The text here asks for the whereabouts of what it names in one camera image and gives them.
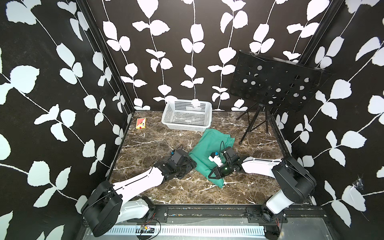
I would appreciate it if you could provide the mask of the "green long pants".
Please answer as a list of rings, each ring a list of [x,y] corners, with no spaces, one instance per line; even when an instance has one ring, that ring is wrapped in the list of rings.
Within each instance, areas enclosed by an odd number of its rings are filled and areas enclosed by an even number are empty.
[[[215,180],[208,178],[213,168],[218,166],[209,160],[209,156],[211,153],[223,150],[225,147],[233,147],[234,143],[235,138],[232,138],[231,135],[223,134],[215,129],[207,129],[198,144],[189,153],[189,156],[197,163],[196,171],[221,189],[224,186],[223,179]]]

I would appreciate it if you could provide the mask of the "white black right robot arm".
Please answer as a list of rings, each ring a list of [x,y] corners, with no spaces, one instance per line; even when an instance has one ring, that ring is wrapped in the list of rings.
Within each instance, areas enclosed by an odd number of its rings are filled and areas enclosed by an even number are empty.
[[[219,180],[234,172],[264,175],[278,182],[280,190],[262,205],[259,213],[266,223],[275,221],[292,204],[302,204],[317,185],[315,178],[291,156],[276,160],[235,158],[215,167],[208,178]]]

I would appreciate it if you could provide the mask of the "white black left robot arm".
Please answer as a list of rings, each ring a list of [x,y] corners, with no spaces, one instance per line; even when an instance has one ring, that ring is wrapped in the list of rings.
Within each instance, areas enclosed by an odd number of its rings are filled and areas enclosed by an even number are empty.
[[[196,167],[194,160],[182,155],[174,160],[164,159],[131,179],[114,184],[104,181],[82,206],[82,224],[87,226],[95,237],[100,237],[115,224],[142,219],[148,215],[152,202],[144,197],[134,201],[134,197],[166,181],[181,179]]]

